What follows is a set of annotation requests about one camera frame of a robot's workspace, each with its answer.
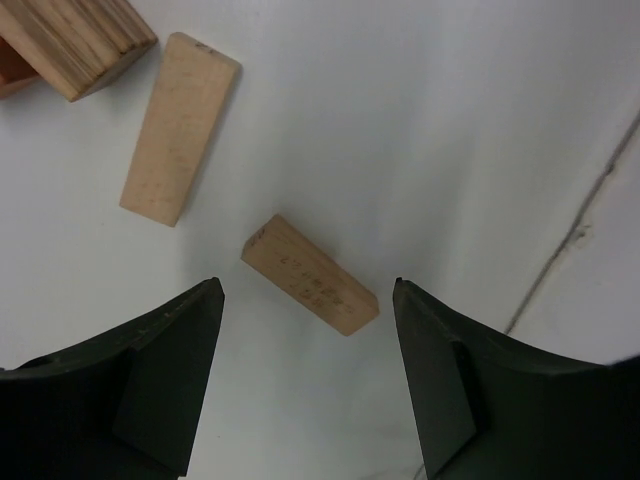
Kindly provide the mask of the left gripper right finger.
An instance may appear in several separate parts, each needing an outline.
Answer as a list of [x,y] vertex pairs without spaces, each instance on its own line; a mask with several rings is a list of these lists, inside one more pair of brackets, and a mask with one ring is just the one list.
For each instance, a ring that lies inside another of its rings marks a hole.
[[635,479],[639,361],[556,355],[405,279],[397,335],[430,479]]

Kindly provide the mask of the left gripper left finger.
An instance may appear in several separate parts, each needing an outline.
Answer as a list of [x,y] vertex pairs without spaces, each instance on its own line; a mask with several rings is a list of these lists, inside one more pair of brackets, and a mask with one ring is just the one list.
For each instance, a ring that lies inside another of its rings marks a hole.
[[179,479],[222,321],[220,281],[1,374],[5,479]]

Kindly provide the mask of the light long wood block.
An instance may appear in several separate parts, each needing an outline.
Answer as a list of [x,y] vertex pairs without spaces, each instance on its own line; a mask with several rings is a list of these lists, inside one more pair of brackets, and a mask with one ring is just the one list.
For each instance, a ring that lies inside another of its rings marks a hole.
[[241,65],[193,37],[168,37],[119,205],[173,227]]
[[374,293],[279,214],[245,242],[241,259],[344,336],[380,313]]

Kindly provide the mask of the reddish arch wood block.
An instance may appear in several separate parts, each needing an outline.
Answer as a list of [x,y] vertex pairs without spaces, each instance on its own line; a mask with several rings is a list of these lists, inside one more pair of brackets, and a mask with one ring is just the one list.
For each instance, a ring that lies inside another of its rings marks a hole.
[[0,39],[0,97],[5,99],[40,79],[31,65],[3,38]]

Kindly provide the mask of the striped plywood block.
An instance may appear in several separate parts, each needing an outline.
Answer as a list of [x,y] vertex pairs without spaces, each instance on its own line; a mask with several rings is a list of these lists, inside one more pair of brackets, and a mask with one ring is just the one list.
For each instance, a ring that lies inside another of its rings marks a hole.
[[127,1],[3,1],[1,38],[69,102],[113,83],[158,42]]

